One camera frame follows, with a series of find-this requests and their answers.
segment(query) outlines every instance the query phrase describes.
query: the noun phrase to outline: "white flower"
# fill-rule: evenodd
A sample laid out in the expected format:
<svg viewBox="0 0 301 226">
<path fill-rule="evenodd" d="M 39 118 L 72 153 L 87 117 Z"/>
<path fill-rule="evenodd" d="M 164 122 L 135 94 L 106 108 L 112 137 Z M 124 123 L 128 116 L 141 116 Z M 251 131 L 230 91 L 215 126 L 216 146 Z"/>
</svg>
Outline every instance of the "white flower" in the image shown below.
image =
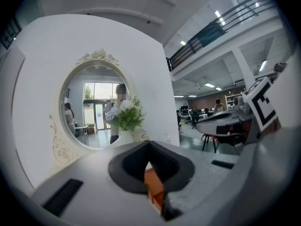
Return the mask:
<svg viewBox="0 0 301 226">
<path fill-rule="evenodd" d="M 131 100 L 124 100 L 121 103 L 120 110 L 121 111 L 126 111 L 127 109 L 131 109 L 133 107 L 134 107 L 133 101 L 131 101 Z"/>
<path fill-rule="evenodd" d="M 118 108 L 118 104 L 114 103 L 113 107 L 111 108 L 111 110 L 106 115 L 107 121 L 114 120 L 115 117 L 119 115 L 119 113 L 120 113 L 120 110 Z"/>
</svg>

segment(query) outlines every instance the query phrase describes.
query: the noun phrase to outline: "decorative carving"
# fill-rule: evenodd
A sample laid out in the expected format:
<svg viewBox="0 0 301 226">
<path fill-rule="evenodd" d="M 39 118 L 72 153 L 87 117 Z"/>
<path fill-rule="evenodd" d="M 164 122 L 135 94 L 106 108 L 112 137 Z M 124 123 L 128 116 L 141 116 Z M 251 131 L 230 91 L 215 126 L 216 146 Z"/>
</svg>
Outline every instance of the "decorative carving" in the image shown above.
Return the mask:
<svg viewBox="0 0 301 226">
<path fill-rule="evenodd" d="M 77 153 L 74 153 L 70 147 L 68 147 L 62 138 L 58 136 L 57 128 L 55 125 L 55 120 L 52 115 L 49 116 L 49 118 L 53 121 L 53 125 L 50 126 L 54 129 L 55 134 L 53 137 L 53 154 L 55 156 L 55 159 L 57 159 L 58 162 L 61 164 L 69 164 L 75 159 L 78 159 L 80 156 Z"/>
<path fill-rule="evenodd" d="M 78 60 L 76 65 L 82 64 L 83 62 L 90 60 L 104 60 L 119 66 L 119 61 L 116 60 L 111 54 L 107 54 L 103 49 L 94 51 L 91 55 L 85 54 L 82 58 Z"/>
</svg>

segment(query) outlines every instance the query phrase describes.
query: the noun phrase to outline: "balcony railing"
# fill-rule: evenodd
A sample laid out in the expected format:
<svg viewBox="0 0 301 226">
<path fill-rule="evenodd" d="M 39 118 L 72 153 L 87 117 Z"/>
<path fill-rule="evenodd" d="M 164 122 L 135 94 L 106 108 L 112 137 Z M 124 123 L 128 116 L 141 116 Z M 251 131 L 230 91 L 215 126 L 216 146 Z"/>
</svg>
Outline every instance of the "balcony railing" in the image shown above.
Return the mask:
<svg viewBox="0 0 301 226">
<path fill-rule="evenodd" d="M 172 71 L 203 47 L 223 36 L 240 23 L 259 16 L 260 13 L 276 7 L 274 0 L 245 0 L 210 22 L 193 36 L 171 58 L 166 58 L 169 71 Z"/>
<path fill-rule="evenodd" d="M 0 42 L 4 48 L 8 49 L 11 43 L 16 39 L 16 36 L 20 33 L 21 27 L 16 18 L 13 17 L 5 27 L 2 35 L 0 36 Z"/>
</svg>

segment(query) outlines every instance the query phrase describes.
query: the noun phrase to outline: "glass door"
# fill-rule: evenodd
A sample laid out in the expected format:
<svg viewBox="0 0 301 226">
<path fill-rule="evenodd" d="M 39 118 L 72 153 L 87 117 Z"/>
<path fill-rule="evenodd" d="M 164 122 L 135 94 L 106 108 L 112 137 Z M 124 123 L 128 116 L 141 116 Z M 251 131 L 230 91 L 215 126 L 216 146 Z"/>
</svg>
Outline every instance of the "glass door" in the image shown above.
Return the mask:
<svg viewBox="0 0 301 226">
<path fill-rule="evenodd" d="M 96 124 L 97 130 L 104 130 L 104 118 L 103 118 L 103 104 L 95 104 L 95 117 L 96 117 Z"/>
<path fill-rule="evenodd" d="M 85 125 L 94 124 L 94 104 L 84 104 L 84 123 Z"/>
<path fill-rule="evenodd" d="M 105 124 L 105 127 L 106 127 L 106 129 L 111 129 L 111 126 L 108 123 Z"/>
</svg>

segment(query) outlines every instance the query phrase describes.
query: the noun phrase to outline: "black slot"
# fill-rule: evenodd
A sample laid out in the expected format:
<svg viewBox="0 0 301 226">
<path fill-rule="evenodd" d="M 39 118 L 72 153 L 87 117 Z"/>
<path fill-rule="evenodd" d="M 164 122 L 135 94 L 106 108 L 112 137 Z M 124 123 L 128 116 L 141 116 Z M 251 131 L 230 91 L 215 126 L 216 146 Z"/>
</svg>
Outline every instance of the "black slot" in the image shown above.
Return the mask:
<svg viewBox="0 0 301 226">
<path fill-rule="evenodd" d="M 43 206 L 44 209 L 59 217 L 83 182 L 70 179 Z"/>
<path fill-rule="evenodd" d="M 234 167 L 234 163 L 218 161 L 218 160 L 213 160 L 211 164 L 227 169 L 232 169 Z"/>
</svg>

